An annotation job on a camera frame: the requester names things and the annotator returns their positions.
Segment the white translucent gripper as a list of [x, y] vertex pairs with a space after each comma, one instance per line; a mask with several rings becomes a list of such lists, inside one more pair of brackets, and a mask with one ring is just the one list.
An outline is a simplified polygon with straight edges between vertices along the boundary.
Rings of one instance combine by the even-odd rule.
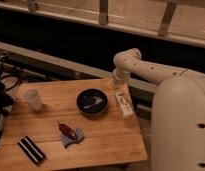
[[128, 84], [130, 79], [130, 74], [119, 69], [113, 71], [113, 87], [115, 89], [120, 89], [123, 85]]

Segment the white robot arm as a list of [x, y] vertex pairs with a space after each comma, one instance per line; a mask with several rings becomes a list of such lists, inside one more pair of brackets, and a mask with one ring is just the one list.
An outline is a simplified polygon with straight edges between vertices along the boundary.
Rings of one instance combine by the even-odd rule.
[[114, 56], [114, 83], [135, 74], [158, 86], [151, 118], [151, 171], [205, 171], [205, 73], [141, 59], [132, 48]]

